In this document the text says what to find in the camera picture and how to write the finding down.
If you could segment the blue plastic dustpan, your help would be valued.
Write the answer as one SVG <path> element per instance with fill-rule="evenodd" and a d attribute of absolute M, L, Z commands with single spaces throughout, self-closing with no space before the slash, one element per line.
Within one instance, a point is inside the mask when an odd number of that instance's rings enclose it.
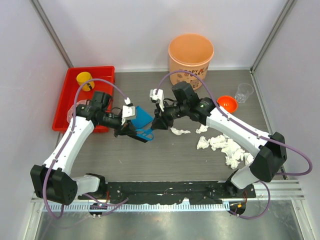
<path fill-rule="evenodd" d="M 135 109 L 136 118 L 132 119 L 131 122 L 136 129 L 142 129 L 153 121 L 153 117 L 149 113 L 147 113 L 142 107 L 137 106 Z"/>

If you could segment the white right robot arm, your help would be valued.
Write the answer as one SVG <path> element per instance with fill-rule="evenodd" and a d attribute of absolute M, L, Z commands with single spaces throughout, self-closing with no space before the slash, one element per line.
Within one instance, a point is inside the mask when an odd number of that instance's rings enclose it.
<path fill-rule="evenodd" d="M 171 105 L 165 102 L 163 90 L 152 89 L 149 93 L 156 105 L 152 130 L 167 130 L 173 126 L 175 119 L 189 117 L 194 122 L 228 135 L 253 156 L 252 163 L 236 170 L 227 179 L 225 190 L 230 197 L 238 197 L 247 186 L 257 181 L 269 183 L 287 160 L 282 134 L 276 132 L 270 135 L 255 129 L 215 105 L 211 98 L 199 98 L 185 81 L 177 83 L 171 90 L 175 96 Z"/>

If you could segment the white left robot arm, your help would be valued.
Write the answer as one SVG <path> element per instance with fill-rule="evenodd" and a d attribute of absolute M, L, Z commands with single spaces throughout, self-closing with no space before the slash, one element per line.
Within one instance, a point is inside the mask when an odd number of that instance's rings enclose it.
<path fill-rule="evenodd" d="M 119 114 L 108 112 L 112 96 L 95 91 L 91 100 L 79 104 L 73 109 L 73 117 L 53 153 L 42 165 L 34 165 L 30 171 L 36 196 L 46 202 L 52 201 L 65 206 L 83 194 L 90 194 L 100 200 L 107 192 L 105 177 L 88 173 L 82 177 L 71 178 L 74 161 L 88 136 L 96 126 L 114 130 L 114 136 L 129 136 L 147 142 L 142 130 L 137 129 L 132 120 L 136 117 L 136 108 L 124 105 Z"/>

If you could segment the blue hand brush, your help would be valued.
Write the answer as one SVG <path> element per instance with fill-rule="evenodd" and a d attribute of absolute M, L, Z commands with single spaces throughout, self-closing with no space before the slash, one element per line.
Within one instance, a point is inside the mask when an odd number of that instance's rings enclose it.
<path fill-rule="evenodd" d="M 137 129 L 136 135 L 145 138 L 147 142 L 150 142 L 154 139 L 153 130 L 151 128 L 149 129 Z"/>

